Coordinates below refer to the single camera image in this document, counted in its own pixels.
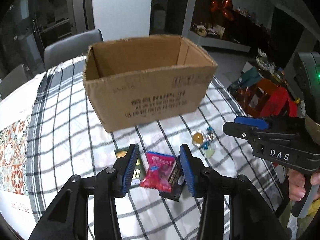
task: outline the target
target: red object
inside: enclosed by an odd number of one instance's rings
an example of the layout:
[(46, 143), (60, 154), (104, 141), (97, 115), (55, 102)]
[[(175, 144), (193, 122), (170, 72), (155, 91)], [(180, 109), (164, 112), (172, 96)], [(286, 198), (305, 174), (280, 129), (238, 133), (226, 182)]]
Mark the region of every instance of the red object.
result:
[(235, 18), (233, 17), (232, 13), (225, 8), (221, 9), (222, 15), (227, 18), (229, 21), (233, 21)]
[(216, 11), (218, 11), (218, 10), (220, 10), (220, 5), (219, 5), (218, 1), (217, 1), (217, 0), (213, 0), (213, 1), (211, 2), (210, 11), (211, 11), (211, 12), (216, 12)]
[(175, 158), (161, 153), (147, 152), (147, 160), (149, 169), (146, 177), (140, 183), (140, 187), (171, 192), (172, 189), (168, 179), (175, 164)]
[(260, 112), (260, 117), (266, 117), (270, 115), (279, 115), (280, 111), (284, 108), (288, 102), (288, 115), (291, 117), (297, 117), (298, 108), (294, 102), (289, 98), (289, 94), (284, 87), (279, 87), (272, 93), (269, 100), (266, 102)]
[(222, 5), (220, 5), (217, 0), (213, 0), (211, 2), (210, 11), (212, 13), (221, 11), (222, 15), (225, 18), (227, 18), (229, 21), (233, 21), (234, 17), (231, 12), (232, 8), (233, 8), (232, 0), (223, 0)]
[(222, 8), (225, 8), (225, 9), (228, 9), (228, 10), (232, 10), (233, 9), (232, 0), (223, 0)]
[[(239, 90), (238, 95), (236, 95), (236, 100), (246, 114), (249, 114), (252, 117), (259, 117), (262, 108), (269, 99), (269, 96), (271, 96), (277, 89), (278, 87), (273, 82), (263, 78), (247, 90)], [(253, 108), (249, 106), (249, 103), (255, 95), (258, 96), (259, 99), (257, 105)]]

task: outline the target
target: pink snack bag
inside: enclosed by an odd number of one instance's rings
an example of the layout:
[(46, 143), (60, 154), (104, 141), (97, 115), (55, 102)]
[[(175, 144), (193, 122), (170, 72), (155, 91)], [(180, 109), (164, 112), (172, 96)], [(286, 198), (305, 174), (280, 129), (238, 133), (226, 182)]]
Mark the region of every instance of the pink snack bag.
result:
[(155, 188), (160, 191), (171, 192), (168, 178), (172, 172), (175, 158), (162, 153), (147, 152), (149, 169), (140, 187)]

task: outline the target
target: checkered tablecloth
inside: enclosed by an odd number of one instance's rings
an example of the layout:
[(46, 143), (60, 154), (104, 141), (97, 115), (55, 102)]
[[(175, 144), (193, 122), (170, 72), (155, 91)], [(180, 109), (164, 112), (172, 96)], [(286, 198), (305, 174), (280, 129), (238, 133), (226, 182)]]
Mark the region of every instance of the checkered tablecloth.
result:
[[(278, 177), (270, 162), (255, 158), (247, 141), (226, 136), (222, 126), (244, 112), (215, 78), (198, 109), (165, 120), (138, 125), (113, 133), (103, 129), (82, 83), (84, 62), (56, 69), (42, 80), (28, 131), (27, 185), (32, 212), (39, 220), (50, 202), (72, 174), (96, 175), (115, 160), (114, 150), (138, 143), (143, 163), (148, 150), (179, 154), (187, 143), (194, 156), (220, 174), (245, 174), (272, 210), (282, 201)], [(191, 144), (191, 131), (211, 126), (216, 151), (211, 158)], [(202, 199), (194, 199), (185, 188), (179, 202), (158, 196), (154, 189), (133, 188), (116, 199), (122, 238), (194, 239)], [(229, 239), (229, 198), (225, 197), (225, 239)], [(89, 239), (94, 239), (93, 196), (88, 204)]]

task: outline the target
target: metal screw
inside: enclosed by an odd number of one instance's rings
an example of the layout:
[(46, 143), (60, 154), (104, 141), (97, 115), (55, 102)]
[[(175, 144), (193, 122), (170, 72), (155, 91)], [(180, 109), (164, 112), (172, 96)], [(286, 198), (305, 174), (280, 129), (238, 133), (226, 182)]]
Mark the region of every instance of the metal screw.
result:
[(74, 175), (71, 177), (71, 181), (72, 182), (76, 182), (77, 180), (79, 180), (79, 176), (78, 175)]
[(210, 170), (211, 170), (211, 169), (210, 169), (209, 167), (204, 167), (204, 168), (203, 168), (203, 172), (204, 172), (204, 173), (207, 173), (207, 174), (210, 172)]
[(241, 180), (241, 181), (247, 181), (248, 180), (248, 178), (243, 174), (238, 175), (238, 179)]
[(110, 174), (110, 173), (113, 173), (115, 171), (115, 168), (114, 167), (108, 167), (106, 168), (106, 173)]

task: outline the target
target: das logo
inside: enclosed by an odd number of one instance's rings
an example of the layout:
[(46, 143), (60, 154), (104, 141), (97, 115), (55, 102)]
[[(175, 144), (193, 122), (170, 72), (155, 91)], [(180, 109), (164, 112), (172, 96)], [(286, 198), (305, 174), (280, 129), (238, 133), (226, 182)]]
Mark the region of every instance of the das logo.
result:
[[(276, 154), (276, 151), (273, 150), (273, 149), (271, 149), (270, 156), (275, 156), (275, 154)], [(283, 156), (283, 157), (284, 157), (283, 159), (284, 159), (285, 161), (287, 161), (287, 160), (289, 159), (289, 154), (286, 153), (286, 154), (283, 154), (283, 155), (284, 155), (284, 156)], [(281, 152), (279, 152), (276, 157), (282, 160)]]

